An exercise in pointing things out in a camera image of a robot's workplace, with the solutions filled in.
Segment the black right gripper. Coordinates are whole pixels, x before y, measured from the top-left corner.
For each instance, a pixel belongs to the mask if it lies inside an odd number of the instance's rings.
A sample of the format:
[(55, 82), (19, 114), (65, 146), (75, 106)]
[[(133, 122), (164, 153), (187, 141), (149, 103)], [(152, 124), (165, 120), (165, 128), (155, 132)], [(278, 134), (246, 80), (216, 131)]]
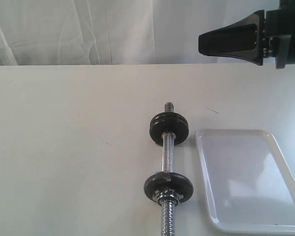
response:
[(199, 35), (198, 51), (263, 65), (263, 30), (269, 38), (267, 56), (275, 58), (276, 68), (295, 64), (295, 0), (281, 0), (276, 10), (258, 10), (232, 25)]

